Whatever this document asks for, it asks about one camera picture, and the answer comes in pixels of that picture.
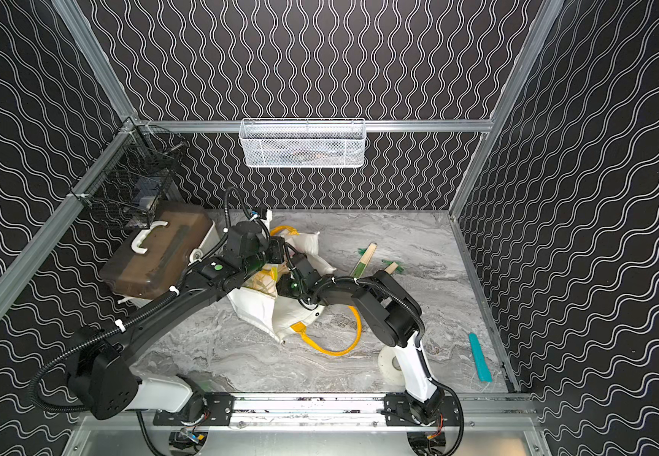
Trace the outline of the white tote bag yellow handles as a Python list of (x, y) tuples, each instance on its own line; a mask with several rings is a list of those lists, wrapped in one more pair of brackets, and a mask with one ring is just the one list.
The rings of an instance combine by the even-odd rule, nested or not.
[(286, 263), (263, 267), (241, 288), (228, 294), (232, 309), (242, 321), (268, 334), (278, 343), (296, 334), (306, 345), (323, 355), (344, 356), (351, 353), (363, 334), (359, 312), (354, 307), (349, 308), (355, 319), (355, 336), (350, 345), (339, 351), (325, 349), (308, 334), (308, 327), (321, 317), (324, 308), (306, 300), (301, 301), (290, 292), (281, 294), (279, 283), (288, 278), (289, 266)]

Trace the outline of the green folding fan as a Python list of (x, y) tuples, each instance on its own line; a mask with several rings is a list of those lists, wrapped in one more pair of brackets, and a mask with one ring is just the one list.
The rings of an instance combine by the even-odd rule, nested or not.
[(398, 274), (401, 275), (405, 273), (405, 266), (401, 262), (391, 261), (391, 260), (382, 260), (382, 265), (384, 265), (384, 271), (390, 275)]
[(375, 242), (372, 242), (367, 248), (365, 248), (365, 250), (363, 250), (361, 258), (350, 274), (354, 279), (359, 279), (363, 276), (365, 269), (367, 269), (367, 266), (369, 266), (369, 263), (371, 263), (371, 260), (374, 257), (377, 247), (378, 245)]

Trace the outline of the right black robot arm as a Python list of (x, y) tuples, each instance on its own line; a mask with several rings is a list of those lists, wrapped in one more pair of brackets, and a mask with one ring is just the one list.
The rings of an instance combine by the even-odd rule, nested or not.
[(287, 266), (289, 273), (277, 285), (280, 296), (310, 306), (349, 305), (391, 349), (405, 383), (401, 418), (418, 425), (464, 423), (458, 395), (430, 370), (422, 345), (426, 325), (420, 305), (390, 273), (381, 270), (364, 279), (320, 275), (305, 254), (291, 256)]

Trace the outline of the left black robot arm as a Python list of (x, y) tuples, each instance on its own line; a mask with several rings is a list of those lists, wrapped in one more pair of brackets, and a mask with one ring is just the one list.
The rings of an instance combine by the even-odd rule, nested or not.
[[(29, 399), (44, 412), (90, 412), (99, 420), (125, 410), (162, 410), (185, 424), (200, 421), (206, 413), (205, 393), (194, 381), (138, 374), (133, 363), (188, 317), (239, 289), (266, 265), (285, 262), (288, 254), (285, 240), (270, 235), (261, 220), (228, 228), (167, 292), (108, 329), (79, 330), (63, 353), (34, 374)], [(52, 403), (41, 394), (40, 383), (59, 365), (66, 369), (66, 386), (76, 395), (76, 404)]]

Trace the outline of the white storage box brown lid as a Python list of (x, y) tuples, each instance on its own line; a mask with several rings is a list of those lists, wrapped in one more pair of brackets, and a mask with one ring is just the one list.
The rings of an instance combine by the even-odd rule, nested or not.
[(190, 261), (217, 241), (215, 222), (205, 208), (165, 201), (156, 210), (156, 220), (132, 233), (99, 277), (116, 295), (152, 300), (169, 291)]

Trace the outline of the white tape roll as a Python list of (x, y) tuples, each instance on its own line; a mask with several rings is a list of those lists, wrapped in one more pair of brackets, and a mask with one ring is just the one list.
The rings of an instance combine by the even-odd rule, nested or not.
[(394, 387), (403, 387), (405, 385), (400, 362), (392, 347), (383, 347), (381, 349), (377, 364), (384, 383)]

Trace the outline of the teal flat stick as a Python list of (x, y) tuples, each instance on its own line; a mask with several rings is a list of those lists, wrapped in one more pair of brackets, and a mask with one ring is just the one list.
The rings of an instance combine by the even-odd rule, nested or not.
[(483, 347), (481, 347), (481, 342), (474, 332), (468, 334), (469, 344), (472, 351), (472, 357), (475, 363), (476, 372), (479, 380), (485, 383), (492, 383), (493, 376), (491, 370), (489, 369), (486, 358), (484, 355)]

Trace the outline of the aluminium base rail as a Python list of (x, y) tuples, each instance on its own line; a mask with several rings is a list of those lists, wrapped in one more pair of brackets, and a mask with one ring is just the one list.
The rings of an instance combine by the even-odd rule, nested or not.
[(401, 393), (214, 393), (198, 424), (148, 410), (106, 421), (86, 415), (66, 455), (548, 455), (526, 394), (447, 398), (428, 425)]

